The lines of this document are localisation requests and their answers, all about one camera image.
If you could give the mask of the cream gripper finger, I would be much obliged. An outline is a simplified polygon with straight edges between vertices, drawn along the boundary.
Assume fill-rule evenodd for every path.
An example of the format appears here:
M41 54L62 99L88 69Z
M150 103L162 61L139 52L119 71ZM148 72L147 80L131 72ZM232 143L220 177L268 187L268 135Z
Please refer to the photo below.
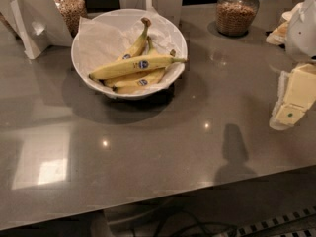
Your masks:
M280 18L280 24L266 37L266 42L273 45L282 45L287 41L295 43L301 40L300 12L303 3L296 4L290 11L285 11Z
M287 130L294 127L316 102L316 65L299 63L290 72L282 71L277 96L270 127Z

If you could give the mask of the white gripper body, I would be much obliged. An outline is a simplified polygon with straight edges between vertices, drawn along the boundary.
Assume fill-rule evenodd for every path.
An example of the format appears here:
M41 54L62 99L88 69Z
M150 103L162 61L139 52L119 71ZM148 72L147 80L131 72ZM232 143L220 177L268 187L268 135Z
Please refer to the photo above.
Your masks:
M316 62L316 0L304 0L292 14L285 51L297 62Z

